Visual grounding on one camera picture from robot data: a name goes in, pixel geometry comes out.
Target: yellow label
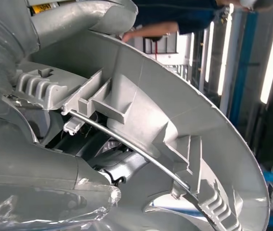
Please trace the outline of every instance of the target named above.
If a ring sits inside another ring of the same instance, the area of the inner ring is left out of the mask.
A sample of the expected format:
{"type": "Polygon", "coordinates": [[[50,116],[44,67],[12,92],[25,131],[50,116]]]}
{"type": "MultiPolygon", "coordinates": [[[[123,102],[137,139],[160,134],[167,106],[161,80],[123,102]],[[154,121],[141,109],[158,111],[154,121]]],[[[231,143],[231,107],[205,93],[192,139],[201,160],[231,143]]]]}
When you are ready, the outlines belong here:
{"type": "Polygon", "coordinates": [[[42,4],[42,5],[36,5],[33,6],[33,9],[35,13],[40,13],[43,11],[48,11],[52,9],[52,7],[50,4],[42,4]]]}

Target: person's arm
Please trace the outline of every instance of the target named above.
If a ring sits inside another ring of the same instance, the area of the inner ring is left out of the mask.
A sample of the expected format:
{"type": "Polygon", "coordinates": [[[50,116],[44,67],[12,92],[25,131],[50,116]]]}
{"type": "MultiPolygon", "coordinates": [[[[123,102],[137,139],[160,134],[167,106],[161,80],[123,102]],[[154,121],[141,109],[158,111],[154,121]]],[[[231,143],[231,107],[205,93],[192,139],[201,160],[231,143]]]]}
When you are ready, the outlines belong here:
{"type": "Polygon", "coordinates": [[[145,26],[135,31],[128,31],[124,34],[122,41],[127,42],[134,37],[158,37],[178,31],[176,22],[164,22],[145,26]]]}

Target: metal rod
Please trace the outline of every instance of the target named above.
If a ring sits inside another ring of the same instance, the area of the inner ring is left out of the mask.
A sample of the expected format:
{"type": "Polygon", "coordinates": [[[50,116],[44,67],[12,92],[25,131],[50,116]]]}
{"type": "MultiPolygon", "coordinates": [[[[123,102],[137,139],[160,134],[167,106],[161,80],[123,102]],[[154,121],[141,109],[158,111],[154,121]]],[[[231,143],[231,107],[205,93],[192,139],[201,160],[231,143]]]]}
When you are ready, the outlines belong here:
{"type": "Polygon", "coordinates": [[[143,157],[144,157],[146,159],[149,160],[150,162],[156,165],[157,167],[160,168],[161,170],[162,170],[162,171],[165,172],[166,174],[170,176],[171,178],[173,178],[173,180],[175,180],[176,182],[177,182],[178,184],[179,184],[180,186],[182,186],[182,188],[186,190],[188,193],[191,194],[190,190],[189,190],[189,187],[187,184],[185,184],[185,182],[183,182],[182,180],[181,180],[180,178],[179,178],[178,176],[175,175],[174,173],[169,170],[168,168],[161,164],[160,162],[157,161],[156,159],[152,157],[151,155],[147,154],[146,152],[144,152],[143,150],[142,150],[140,148],[138,148],[138,147],[135,146],[134,144],[132,144],[132,143],[126,140],[125,138],[123,138],[123,137],[121,137],[120,135],[115,134],[115,133],[114,133],[114,132],[112,132],[111,130],[109,130],[109,129],[103,126],[103,125],[94,122],[94,121],[93,121],[91,119],[87,118],[87,117],[85,117],[85,116],[84,116],[82,114],[80,114],[78,112],[76,112],[76,111],[72,110],[72,111],[69,112],[69,114],[72,115],[72,116],[76,117],[78,119],[82,120],[82,121],[84,121],[85,123],[90,124],[90,125],[91,125],[93,127],[97,128],[97,129],[99,129],[100,131],[105,132],[105,133],[106,133],[106,134],[108,134],[108,135],[109,135],[111,137],[113,137],[113,138],[115,138],[115,139],[116,139],[116,140],[118,140],[119,142],[121,142],[121,143],[123,143],[123,144],[124,144],[124,145],[126,145],[126,146],[127,146],[127,147],[129,147],[130,149],[133,149],[135,152],[137,152],[140,155],[141,155],[141,156],[143,156],[143,157]]]}

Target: person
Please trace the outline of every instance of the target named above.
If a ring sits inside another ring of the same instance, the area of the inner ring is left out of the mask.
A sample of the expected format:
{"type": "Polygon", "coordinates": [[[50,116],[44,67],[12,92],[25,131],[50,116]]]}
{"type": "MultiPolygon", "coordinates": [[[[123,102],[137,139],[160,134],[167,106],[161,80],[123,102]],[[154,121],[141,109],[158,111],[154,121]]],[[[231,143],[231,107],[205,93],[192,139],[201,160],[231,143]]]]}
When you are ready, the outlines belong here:
{"type": "Polygon", "coordinates": [[[188,34],[208,27],[219,12],[230,3],[247,11],[264,11],[273,0],[133,0],[139,8],[134,27],[123,35],[127,42],[134,37],[158,38],[169,33],[188,34]]]}

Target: blue metal beam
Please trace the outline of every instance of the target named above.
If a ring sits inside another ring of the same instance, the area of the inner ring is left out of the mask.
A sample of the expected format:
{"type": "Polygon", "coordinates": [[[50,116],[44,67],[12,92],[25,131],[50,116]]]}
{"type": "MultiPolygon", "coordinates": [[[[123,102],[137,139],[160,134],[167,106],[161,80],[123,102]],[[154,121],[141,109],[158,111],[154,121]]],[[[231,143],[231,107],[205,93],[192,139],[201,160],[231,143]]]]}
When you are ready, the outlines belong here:
{"type": "Polygon", "coordinates": [[[229,120],[235,127],[237,127],[238,123],[241,99],[244,94],[244,84],[247,74],[247,64],[251,57],[257,18],[257,13],[250,13],[247,15],[247,23],[245,25],[237,78],[234,84],[233,100],[231,102],[231,113],[229,115],[229,120]]]}

